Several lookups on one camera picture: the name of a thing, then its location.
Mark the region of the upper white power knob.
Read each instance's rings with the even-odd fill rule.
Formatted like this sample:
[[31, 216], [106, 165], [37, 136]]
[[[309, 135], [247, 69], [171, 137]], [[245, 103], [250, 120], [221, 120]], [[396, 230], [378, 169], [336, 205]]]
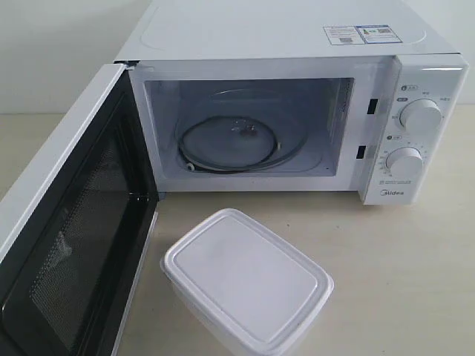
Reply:
[[399, 116], [401, 126], [414, 135], [436, 131], [442, 121], [442, 112], [430, 99], [419, 99], [408, 104]]

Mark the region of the white microwave door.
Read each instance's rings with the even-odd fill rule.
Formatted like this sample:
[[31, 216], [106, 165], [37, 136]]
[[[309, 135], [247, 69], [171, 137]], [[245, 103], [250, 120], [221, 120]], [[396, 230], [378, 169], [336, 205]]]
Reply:
[[157, 220], [124, 63], [103, 66], [1, 200], [1, 353], [115, 355]]

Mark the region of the white plastic lidded container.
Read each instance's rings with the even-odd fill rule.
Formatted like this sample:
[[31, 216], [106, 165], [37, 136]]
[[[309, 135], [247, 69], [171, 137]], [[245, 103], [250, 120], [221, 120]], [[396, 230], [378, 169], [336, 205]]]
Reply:
[[234, 355], [290, 355], [334, 289], [317, 263], [233, 208], [213, 213], [161, 259], [175, 294]]

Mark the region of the blue white label sticker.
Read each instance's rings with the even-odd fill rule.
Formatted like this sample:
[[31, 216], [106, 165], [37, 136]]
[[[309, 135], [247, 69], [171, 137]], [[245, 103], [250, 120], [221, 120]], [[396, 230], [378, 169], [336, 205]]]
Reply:
[[402, 40], [387, 24], [326, 26], [324, 32], [331, 45], [398, 44]]

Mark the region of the white Midea microwave body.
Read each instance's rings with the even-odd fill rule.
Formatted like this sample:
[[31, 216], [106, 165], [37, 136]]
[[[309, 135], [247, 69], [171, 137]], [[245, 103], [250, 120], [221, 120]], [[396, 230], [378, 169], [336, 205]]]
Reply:
[[[398, 44], [331, 45], [326, 26], [389, 25]], [[420, 192], [468, 72], [462, 54], [402, 1], [153, 1], [118, 52], [132, 86], [160, 194], [355, 191], [366, 205], [404, 205]], [[301, 150], [261, 171], [189, 170], [179, 121], [234, 89], [273, 90], [307, 129]], [[419, 99], [438, 129], [408, 133], [402, 110]], [[393, 176], [387, 156], [412, 147], [418, 175]]]

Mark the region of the lower white timer knob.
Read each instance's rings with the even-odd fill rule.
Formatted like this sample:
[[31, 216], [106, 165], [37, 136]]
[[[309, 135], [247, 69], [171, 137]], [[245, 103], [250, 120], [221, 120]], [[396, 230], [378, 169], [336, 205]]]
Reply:
[[387, 156], [386, 167], [393, 176], [408, 178], [418, 175], [424, 167], [424, 162], [417, 149], [403, 147]]

